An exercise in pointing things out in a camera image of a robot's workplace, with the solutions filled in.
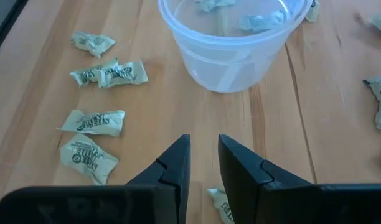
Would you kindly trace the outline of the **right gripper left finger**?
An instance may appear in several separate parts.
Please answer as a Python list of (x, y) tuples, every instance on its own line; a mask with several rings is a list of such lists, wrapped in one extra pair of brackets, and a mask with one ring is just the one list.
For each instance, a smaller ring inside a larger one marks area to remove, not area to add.
[(185, 224), (190, 172), (183, 134), (127, 184), (10, 192), (0, 200), (0, 224)]

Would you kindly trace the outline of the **black metal table frame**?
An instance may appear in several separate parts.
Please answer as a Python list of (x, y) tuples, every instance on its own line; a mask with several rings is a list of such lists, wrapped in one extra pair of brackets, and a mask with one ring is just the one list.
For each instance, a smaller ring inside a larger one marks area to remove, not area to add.
[(0, 0), (0, 46), (28, 0)]

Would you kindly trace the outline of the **white bowl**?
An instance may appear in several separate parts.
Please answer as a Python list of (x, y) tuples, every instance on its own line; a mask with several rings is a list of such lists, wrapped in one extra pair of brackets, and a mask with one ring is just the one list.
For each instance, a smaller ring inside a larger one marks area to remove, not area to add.
[[(196, 1), (200, 0), (157, 0), (191, 77), (210, 91), (234, 93), (265, 76), (313, 0), (237, 0), (210, 12), (198, 10)], [(238, 25), (243, 16), (279, 10), (287, 20), (275, 29), (255, 33)]]

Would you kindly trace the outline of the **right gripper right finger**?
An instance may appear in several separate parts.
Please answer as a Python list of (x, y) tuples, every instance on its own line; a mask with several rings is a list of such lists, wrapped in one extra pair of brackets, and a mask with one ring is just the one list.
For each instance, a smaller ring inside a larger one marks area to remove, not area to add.
[(313, 184), (219, 135), (235, 224), (381, 224), (381, 184)]

